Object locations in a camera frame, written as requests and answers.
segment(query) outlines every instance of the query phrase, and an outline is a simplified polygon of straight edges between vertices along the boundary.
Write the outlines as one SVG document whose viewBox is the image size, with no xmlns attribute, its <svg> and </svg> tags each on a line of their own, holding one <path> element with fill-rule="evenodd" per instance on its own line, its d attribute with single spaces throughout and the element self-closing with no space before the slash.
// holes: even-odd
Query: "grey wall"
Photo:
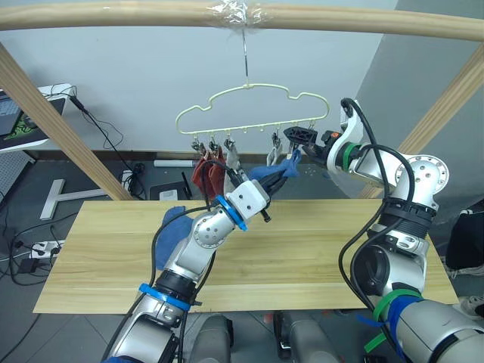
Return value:
<svg viewBox="0 0 484 363">
<path fill-rule="evenodd" d="M 2 0 L 0 6 L 36 2 Z M 393 9 L 396 0 L 298 3 Z M 318 129 L 327 129 L 339 122 L 339 99 L 358 91 L 381 38 L 381 34 L 251 30 L 247 34 L 250 79 L 285 85 L 296 95 L 306 91 L 325 96 L 333 111 L 318 123 Z M 205 106 L 209 96 L 245 83 L 241 36 L 229 29 L 29 29 L 0 32 L 0 41 L 37 85 L 78 85 L 81 102 L 125 134 L 120 150 L 191 151 L 192 137 L 175 130 L 176 115 L 193 104 Z M 193 131 L 299 119 L 323 112 L 322 103 L 312 99 L 289 102 L 283 91 L 253 89 L 219 99 L 212 111 L 191 113 L 181 123 L 184 130 Z M 102 148 L 102 136 L 79 111 L 70 107 L 65 116 L 90 148 Z M 240 152 L 264 153 L 271 146 L 274 129 L 232 135 Z M 42 148 L 57 147 L 46 143 Z"/>
<path fill-rule="evenodd" d="M 400 0 L 396 9 L 484 18 L 482 0 Z M 377 141 L 398 147 L 478 45 L 460 40 L 384 36 L 358 92 Z M 483 108 L 480 89 L 422 151 L 440 157 L 450 169 L 447 187 L 435 197 L 442 205 L 440 221 L 483 198 Z M 352 197 L 363 187 L 347 178 L 338 184 Z"/>
</svg>

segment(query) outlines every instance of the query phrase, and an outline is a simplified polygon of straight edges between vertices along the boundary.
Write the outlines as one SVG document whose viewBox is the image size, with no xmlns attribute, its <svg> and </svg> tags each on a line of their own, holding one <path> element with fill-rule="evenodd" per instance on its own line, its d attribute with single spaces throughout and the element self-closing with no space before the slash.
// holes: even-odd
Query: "clothes hanger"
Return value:
<svg viewBox="0 0 484 363">
<path fill-rule="evenodd" d="M 234 130 L 243 130 L 244 132 L 247 132 L 248 129 L 253 129 L 253 128 L 258 128 L 261 131 L 263 131 L 263 129 L 267 126 L 280 127 L 281 125 L 285 125 L 285 124 L 288 124 L 288 123 L 292 123 L 296 126 L 299 123 L 304 123 L 304 122 L 309 122 L 309 127 L 314 127 L 316 121 L 319 121 L 320 119 L 324 119 L 329 114 L 330 105 L 327 102 L 327 99 L 324 98 L 321 95 L 317 95 L 317 94 L 311 93 L 311 92 L 301 92 L 297 96 L 291 96 L 289 88 L 285 87 L 283 85 L 275 85 L 275 84 L 271 84 L 271 83 L 250 83 L 250 81 L 249 81 L 249 68 L 248 68 L 248 65 L 247 65 L 247 47 L 246 47 L 244 29 L 242 29 L 242 39 L 243 39 L 243 43 L 244 43 L 244 60 L 245 60 L 245 74 L 246 74 L 245 85 L 226 89 L 226 90 L 221 91 L 219 93 L 215 93 L 213 96 L 211 96 L 209 98 L 208 106 L 206 106 L 206 107 L 202 107 L 198 104 L 195 104 L 194 106 L 191 106 L 191 107 L 187 108 L 186 110 L 183 110 L 181 113 L 178 114 L 178 116 L 175 119 L 175 126 L 176 126 L 176 129 L 178 130 L 178 132 L 180 132 L 181 134 L 184 134 L 184 135 L 198 135 L 198 134 L 206 134 L 206 133 L 214 134 L 216 132 L 227 132 L 227 133 L 229 133 L 230 131 L 234 131 Z M 190 113 L 193 110 L 201 110 L 203 112 L 206 112 L 206 111 L 212 109 L 213 102 L 214 102 L 215 99 L 220 98 L 221 96 L 226 95 L 228 93 L 237 92 L 237 91 L 240 91 L 240 90 L 249 90 L 249 89 L 252 89 L 252 88 L 276 88 L 276 89 L 280 89 L 280 90 L 285 92 L 286 98 L 289 99 L 290 101 L 297 101 L 301 97 L 317 98 L 318 100 L 320 100 L 324 103 L 324 105 L 326 107 L 326 112 L 323 113 L 322 115 L 318 115 L 318 116 L 314 116 L 314 117 L 306 117 L 306 118 L 303 118 L 303 119 L 289 119 L 289 120 L 278 121 L 278 122 L 274 122 L 274 123 L 258 123 L 258 124 L 255 124 L 255 125 L 225 127 L 225 128 L 219 128 L 219 129 L 207 129 L 207 130 L 196 130 L 196 131 L 181 130 L 179 123 L 180 123 L 180 119 L 185 114 Z"/>
</svg>

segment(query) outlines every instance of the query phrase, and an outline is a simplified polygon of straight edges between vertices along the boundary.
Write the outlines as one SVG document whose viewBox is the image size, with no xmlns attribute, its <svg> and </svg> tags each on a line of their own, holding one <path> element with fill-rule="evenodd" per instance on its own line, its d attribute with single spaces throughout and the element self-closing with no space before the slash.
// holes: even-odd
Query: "clear tape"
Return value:
<svg viewBox="0 0 484 363">
<path fill-rule="evenodd" d="M 216 20 L 214 26 L 230 29 L 257 28 L 267 20 L 259 3 L 248 5 L 240 0 L 220 0 L 208 9 L 213 12 Z"/>
</svg>

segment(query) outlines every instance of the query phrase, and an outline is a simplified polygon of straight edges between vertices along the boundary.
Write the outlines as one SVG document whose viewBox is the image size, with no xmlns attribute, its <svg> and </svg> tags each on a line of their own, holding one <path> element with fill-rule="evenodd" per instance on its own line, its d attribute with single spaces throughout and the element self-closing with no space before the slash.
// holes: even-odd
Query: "wooden pole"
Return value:
<svg viewBox="0 0 484 363">
<path fill-rule="evenodd" d="M 2 43 L 0 87 L 94 183 L 104 189 L 107 195 L 113 200 L 132 199 L 126 189 L 66 124 L 62 116 L 45 100 Z"/>
<path fill-rule="evenodd" d="M 420 153 L 483 84 L 484 45 L 480 45 L 437 102 L 400 144 L 399 151 L 410 155 Z M 375 198 L 380 192 L 381 189 L 367 185 L 359 197 Z"/>
<path fill-rule="evenodd" d="M 76 2 L 5 7 L 0 30 L 65 26 L 230 26 L 221 2 Z M 484 20 L 331 6 L 262 4 L 247 10 L 248 24 L 266 29 L 387 33 L 484 42 Z"/>
</svg>

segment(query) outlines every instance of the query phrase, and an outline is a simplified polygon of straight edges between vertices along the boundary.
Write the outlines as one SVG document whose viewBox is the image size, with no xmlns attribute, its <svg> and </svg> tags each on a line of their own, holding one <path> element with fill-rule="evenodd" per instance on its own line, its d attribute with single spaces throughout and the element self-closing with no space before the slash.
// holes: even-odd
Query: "red cloth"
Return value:
<svg viewBox="0 0 484 363">
<path fill-rule="evenodd" d="M 193 175 L 191 176 L 192 182 L 200 189 L 202 194 L 204 195 L 203 190 L 203 182 L 202 182 L 202 172 L 205 174 L 205 186 L 206 186 L 206 193 L 209 199 L 215 198 L 215 192 L 213 191 L 212 183 L 210 182 L 209 172 L 213 168 L 213 164 L 209 164 L 203 168 L 207 160 L 212 159 L 212 154 L 207 151 L 205 156 L 200 158 L 200 161 L 195 166 L 195 170 Z"/>
<path fill-rule="evenodd" d="M 219 151 L 216 155 L 216 160 L 225 165 L 224 154 L 222 148 L 219 147 Z M 215 195 L 224 195 L 224 180 L 225 180 L 225 169 L 220 165 L 213 164 L 209 171 L 210 183 L 212 184 L 212 189 Z"/>
</svg>

